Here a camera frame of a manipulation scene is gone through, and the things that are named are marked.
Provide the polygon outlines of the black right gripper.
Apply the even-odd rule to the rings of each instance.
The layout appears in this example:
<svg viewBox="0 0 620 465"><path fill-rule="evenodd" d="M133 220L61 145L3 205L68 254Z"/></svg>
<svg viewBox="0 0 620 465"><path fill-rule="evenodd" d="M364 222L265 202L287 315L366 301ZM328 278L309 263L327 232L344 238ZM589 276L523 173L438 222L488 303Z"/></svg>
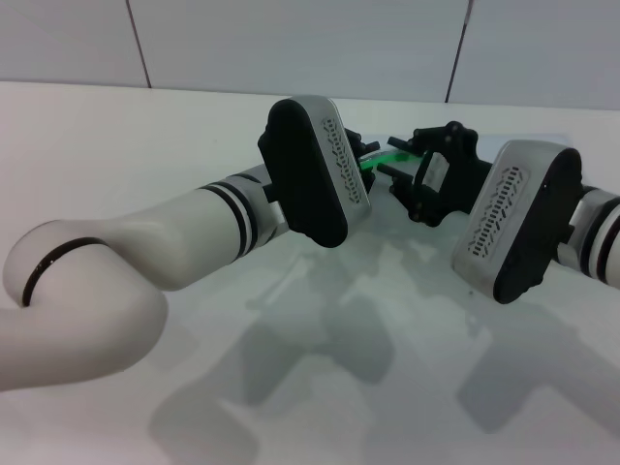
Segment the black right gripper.
<svg viewBox="0 0 620 465"><path fill-rule="evenodd" d="M421 157L416 176L380 165L391 178L389 192L415 223L437 227L452 212L469 214L491 164L477 155L479 135L458 121L417 128L410 139L389 137L387 145Z"/></svg>

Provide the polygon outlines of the clear green-zip document bag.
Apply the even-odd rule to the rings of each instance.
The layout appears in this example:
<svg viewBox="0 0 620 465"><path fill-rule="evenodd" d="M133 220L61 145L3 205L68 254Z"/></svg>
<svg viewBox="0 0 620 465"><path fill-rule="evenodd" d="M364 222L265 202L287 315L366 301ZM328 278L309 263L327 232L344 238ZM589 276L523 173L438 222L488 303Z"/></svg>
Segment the clear green-zip document bag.
<svg viewBox="0 0 620 465"><path fill-rule="evenodd" d="M393 164L402 162L413 162L420 160L422 156L412 151L412 146L404 140L389 138L387 141L388 149L379 149L376 152L370 153L358 159L358 164L361 170L375 169L380 164ZM396 151L403 151L410 154L410 159L407 161L396 162L393 160L393 154Z"/></svg>

